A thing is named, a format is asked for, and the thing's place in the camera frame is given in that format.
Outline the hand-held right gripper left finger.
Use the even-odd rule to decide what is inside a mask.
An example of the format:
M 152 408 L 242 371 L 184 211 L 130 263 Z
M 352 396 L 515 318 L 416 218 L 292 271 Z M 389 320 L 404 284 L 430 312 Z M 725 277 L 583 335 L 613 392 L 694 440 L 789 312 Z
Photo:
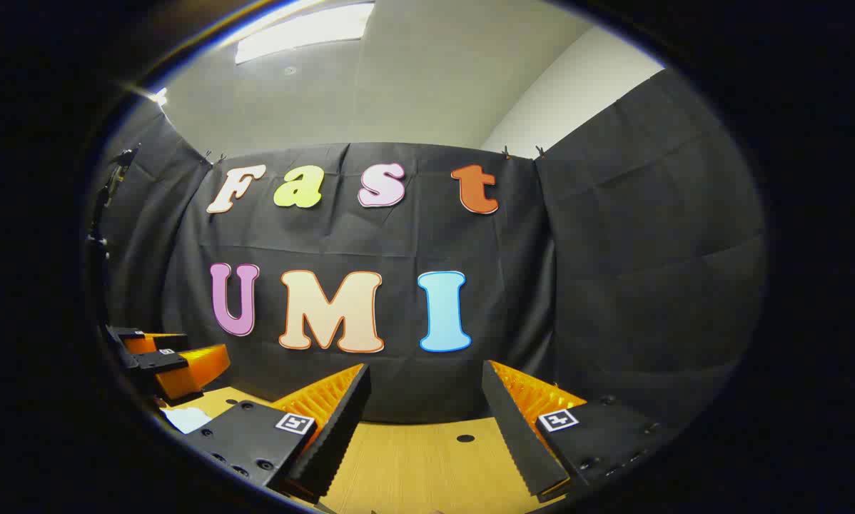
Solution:
M 319 500 L 345 458 L 370 394 L 370 367 L 360 363 L 274 403 L 241 401 L 185 440 L 258 487 Z

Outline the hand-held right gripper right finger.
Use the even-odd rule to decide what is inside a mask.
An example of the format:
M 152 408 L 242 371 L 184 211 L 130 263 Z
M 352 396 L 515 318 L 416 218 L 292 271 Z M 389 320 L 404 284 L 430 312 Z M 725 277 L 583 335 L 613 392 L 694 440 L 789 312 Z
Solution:
M 663 423 L 613 397 L 584 400 L 496 361 L 482 391 L 530 495 L 583 498 L 669 442 Z

